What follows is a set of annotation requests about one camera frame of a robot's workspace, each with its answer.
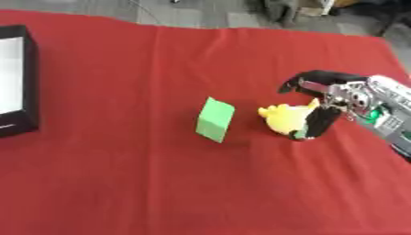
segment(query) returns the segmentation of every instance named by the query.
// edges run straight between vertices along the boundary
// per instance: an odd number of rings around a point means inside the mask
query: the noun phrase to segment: black box
[[[0,27],[0,137],[39,128],[37,61],[25,26]]]

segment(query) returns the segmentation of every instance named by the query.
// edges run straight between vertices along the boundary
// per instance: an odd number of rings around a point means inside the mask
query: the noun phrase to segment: black robotic finger
[[[288,93],[296,89],[297,92],[305,93],[308,95],[319,97],[322,94],[318,91],[312,91],[309,89],[305,89],[301,87],[300,81],[304,82],[311,82],[315,84],[322,84],[322,85],[332,85],[332,84],[345,84],[347,82],[358,82],[358,81],[366,81],[367,77],[362,77],[356,74],[349,74],[349,73],[335,73],[335,72],[328,72],[328,71],[320,71],[314,70],[310,72],[299,73],[293,78],[289,79],[285,82],[278,93]]]
[[[318,107],[307,118],[308,131],[306,138],[316,138],[324,134],[328,128],[339,118],[341,110],[335,107]]]

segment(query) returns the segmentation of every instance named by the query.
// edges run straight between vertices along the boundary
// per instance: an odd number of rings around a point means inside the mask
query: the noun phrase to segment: robotic finger
[[[333,84],[346,84],[347,82],[364,82],[366,80],[366,77],[361,77],[355,74],[314,70],[299,73],[289,79],[280,87],[278,93],[285,94],[292,92],[295,89],[296,92],[321,98],[327,91],[327,86]]]

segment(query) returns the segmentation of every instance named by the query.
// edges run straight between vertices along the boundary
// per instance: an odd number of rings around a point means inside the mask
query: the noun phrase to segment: wire
[[[160,20],[154,16],[154,14],[152,14],[149,9],[147,9],[146,7],[142,6],[139,2],[135,1],[135,0],[128,0],[130,3],[136,5],[138,8],[142,9],[143,11],[145,11],[147,14],[149,14],[150,17],[152,17],[157,24],[162,25],[162,23],[160,22]]]

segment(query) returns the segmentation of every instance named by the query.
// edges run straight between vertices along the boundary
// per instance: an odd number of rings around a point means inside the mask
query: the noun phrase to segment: white paper
[[[23,38],[0,39],[0,115],[23,108]]]

